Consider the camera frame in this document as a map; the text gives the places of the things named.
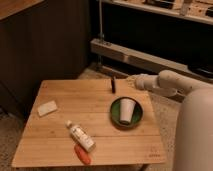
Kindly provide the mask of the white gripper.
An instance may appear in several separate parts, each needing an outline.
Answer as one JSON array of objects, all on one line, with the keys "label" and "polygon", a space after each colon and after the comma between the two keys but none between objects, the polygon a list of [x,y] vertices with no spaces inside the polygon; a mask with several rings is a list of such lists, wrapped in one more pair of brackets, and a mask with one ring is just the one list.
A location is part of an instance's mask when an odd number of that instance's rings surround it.
[{"label": "white gripper", "polygon": [[135,87],[139,90],[153,90],[158,86],[156,75],[141,74],[135,79]]}]

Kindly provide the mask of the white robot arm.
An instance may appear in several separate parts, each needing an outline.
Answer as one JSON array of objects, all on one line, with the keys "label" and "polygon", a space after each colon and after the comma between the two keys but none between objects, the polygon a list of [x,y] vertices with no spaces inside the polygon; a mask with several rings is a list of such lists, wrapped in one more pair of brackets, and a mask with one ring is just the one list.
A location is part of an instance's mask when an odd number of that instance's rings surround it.
[{"label": "white robot arm", "polygon": [[213,84],[171,70],[136,76],[135,87],[185,95],[177,117],[172,171],[213,171]]}]

